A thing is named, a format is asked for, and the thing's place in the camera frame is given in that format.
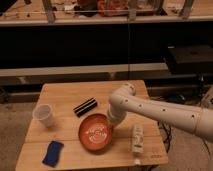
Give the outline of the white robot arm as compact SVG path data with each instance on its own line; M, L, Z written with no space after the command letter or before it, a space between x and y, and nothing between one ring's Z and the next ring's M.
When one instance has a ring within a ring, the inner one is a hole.
M113 126L120 124L128 112L133 112L213 143L213 110L142 99L135 94L135 87L125 83L109 96L107 117Z

